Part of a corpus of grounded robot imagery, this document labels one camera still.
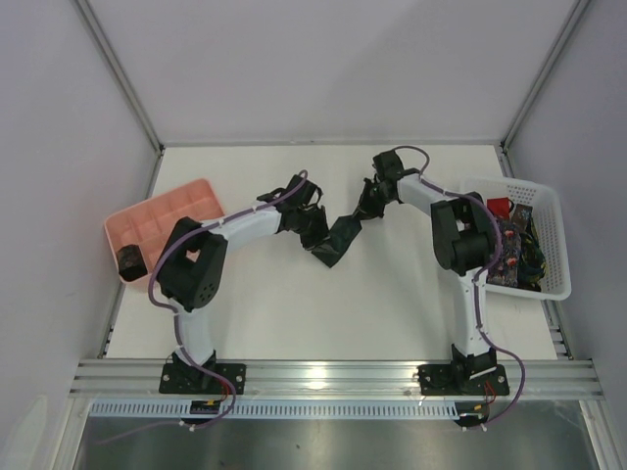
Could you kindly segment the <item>dark green tie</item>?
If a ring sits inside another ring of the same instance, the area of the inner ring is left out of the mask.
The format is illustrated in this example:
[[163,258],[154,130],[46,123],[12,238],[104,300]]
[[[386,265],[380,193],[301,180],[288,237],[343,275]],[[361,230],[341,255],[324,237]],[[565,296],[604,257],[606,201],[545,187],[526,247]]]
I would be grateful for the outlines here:
[[362,222],[357,215],[337,218],[326,238],[312,250],[312,254],[325,266],[332,268],[346,254],[353,241],[362,231]]

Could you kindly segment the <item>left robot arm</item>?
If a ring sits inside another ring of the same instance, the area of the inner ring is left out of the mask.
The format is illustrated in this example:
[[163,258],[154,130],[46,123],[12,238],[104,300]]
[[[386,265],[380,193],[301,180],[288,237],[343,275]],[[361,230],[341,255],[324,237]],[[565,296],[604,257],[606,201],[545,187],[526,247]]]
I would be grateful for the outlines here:
[[322,195],[302,170],[285,188],[260,195],[242,211],[200,221],[185,216],[175,224],[150,276],[148,299],[171,313],[178,360],[216,375],[209,305],[226,257],[282,232],[298,235],[306,251],[317,248],[329,232]]

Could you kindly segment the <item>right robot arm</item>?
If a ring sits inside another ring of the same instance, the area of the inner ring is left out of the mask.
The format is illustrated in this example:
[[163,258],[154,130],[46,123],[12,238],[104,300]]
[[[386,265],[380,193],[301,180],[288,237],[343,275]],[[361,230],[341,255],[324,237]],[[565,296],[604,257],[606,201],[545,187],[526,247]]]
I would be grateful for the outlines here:
[[452,381],[459,388],[467,387],[487,378],[498,366],[481,309],[488,271],[501,252],[499,226],[478,194],[454,193],[428,181],[423,169],[404,167],[399,150],[373,158],[374,176],[364,181],[353,218],[381,218],[393,202],[410,205],[430,217],[435,258],[453,282]]

